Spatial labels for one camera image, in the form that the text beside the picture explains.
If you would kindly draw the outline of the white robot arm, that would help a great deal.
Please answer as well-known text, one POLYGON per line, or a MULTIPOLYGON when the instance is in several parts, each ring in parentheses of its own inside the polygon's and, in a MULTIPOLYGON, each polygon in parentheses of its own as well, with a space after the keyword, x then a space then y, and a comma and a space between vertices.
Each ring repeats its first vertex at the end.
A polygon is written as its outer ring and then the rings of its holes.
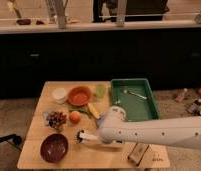
POLYGON ((99 126, 99 139, 201 149, 201 116, 126 122, 123 108, 112 106, 99 126))

